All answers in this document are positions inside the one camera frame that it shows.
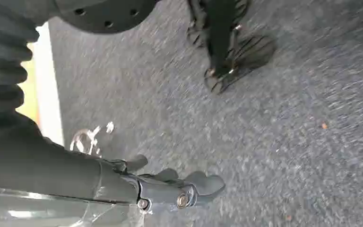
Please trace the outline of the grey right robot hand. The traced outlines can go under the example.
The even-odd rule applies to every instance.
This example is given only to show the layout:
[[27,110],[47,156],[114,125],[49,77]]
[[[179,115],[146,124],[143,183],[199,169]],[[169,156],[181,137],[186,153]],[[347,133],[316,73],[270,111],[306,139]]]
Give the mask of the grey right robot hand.
[[0,113],[0,189],[109,204],[166,204],[183,209],[211,202],[225,188],[218,175],[201,171],[180,179],[171,169],[134,175],[145,164],[68,151],[28,117]]

